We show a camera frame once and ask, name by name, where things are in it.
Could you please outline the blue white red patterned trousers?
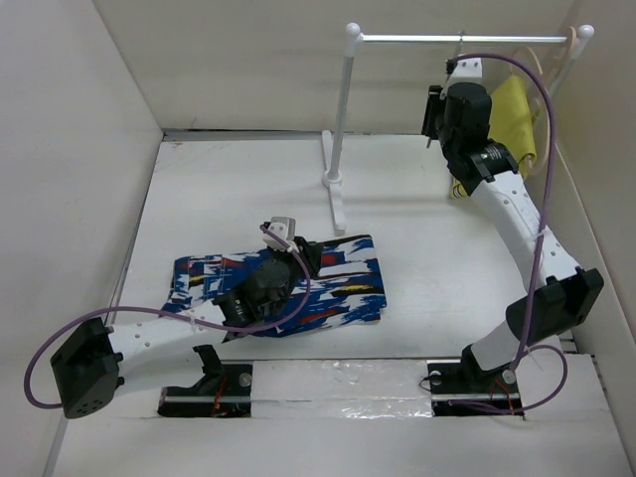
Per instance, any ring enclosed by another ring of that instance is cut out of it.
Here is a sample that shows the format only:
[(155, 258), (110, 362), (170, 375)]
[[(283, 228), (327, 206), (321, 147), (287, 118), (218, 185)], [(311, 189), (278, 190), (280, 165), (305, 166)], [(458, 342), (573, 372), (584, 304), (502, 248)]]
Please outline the blue white red patterned trousers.
[(283, 338), (349, 324), (380, 320), (387, 298), (377, 252), (369, 235), (318, 241), (324, 244), (317, 278), (307, 266), (278, 318), (257, 318), (248, 308), (243, 285), (270, 257), (291, 254), (262, 248), (256, 251), (183, 256), (175, 260), (171, 288), (163, 310), (199, 319), (219, 320), (230, 328), (229, 341), (256, 327), (256, 336)]

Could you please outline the grey wire hanger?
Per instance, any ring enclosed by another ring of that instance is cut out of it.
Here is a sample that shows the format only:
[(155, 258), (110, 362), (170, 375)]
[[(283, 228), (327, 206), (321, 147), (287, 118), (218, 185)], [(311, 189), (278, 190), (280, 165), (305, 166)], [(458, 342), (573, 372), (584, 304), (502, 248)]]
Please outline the grey wire hanger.
[[(455, 58), (458, 55), (460, 55), (461, 50), (462, 50), (463, 37), (465, 36), (465, 34), (466, 34), (466, 30), (465, 29), (462, 29), (460, 32), (458, 32), (458, 39), (459, 40), (457, 42), (457, 45), (456, 45), (456, 47), (455, 47), (455, 49), (453, 51), (453, 54), (450, 57), (450, 59)], [(454, 69), (455, 69), (455, 66), (449, 66), (448, 65), (448, 61), (449, 60), (446, 61), (446, 66), (445, 66), (446, 77), (445, 77), (445, 80), (444, 80), (444, 83), (443, 83), (443, 87), (446, 87), (448, 85), (448, 82), (450, 81), (450, 78), (451, 78), (451, 76), (452, 76), (452, 74), (454, 72)], [(432, 142), (432, 139), (428, 138), (427, 143), (426, 143), (426, 149), (430, 148), (431, 142)]]

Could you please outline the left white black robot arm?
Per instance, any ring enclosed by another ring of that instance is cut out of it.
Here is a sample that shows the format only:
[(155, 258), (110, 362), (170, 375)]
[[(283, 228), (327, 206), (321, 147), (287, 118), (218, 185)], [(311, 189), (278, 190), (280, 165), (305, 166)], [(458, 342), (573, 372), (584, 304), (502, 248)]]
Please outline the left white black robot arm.
[(309, 300), (303, 294), (294, 305), (292, 293), (310, 290), (322, 251), (302, 237), (271, 240), (255, 270), (211, 300), (212, 317), (189, 309), (155, 310), (151, 321), (111, 327), (99, 314), (82, 320), (50, 360), (64, 416), (86, 417), (115, 398), (156, 388), (223, 391), (229, 376), (217, 346), (290, 325)]

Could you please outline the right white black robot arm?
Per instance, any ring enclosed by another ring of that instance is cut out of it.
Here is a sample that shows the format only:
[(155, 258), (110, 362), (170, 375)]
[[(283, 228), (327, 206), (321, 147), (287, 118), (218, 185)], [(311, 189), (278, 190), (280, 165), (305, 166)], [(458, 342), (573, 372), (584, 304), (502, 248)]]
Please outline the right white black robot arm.
[(582, 268), (560, 246), (513, 155), (490, 138), (491, 108), (479, 83), (433, 85), (421, 130), (439, 143), (452, 177), (495, 226), (527, 292), (506, 308), (500, 325), (463, 350), (455, 374), (473, 392), (491, 385), (528, 347), (581, 324), (604, 286), (597, 269)]

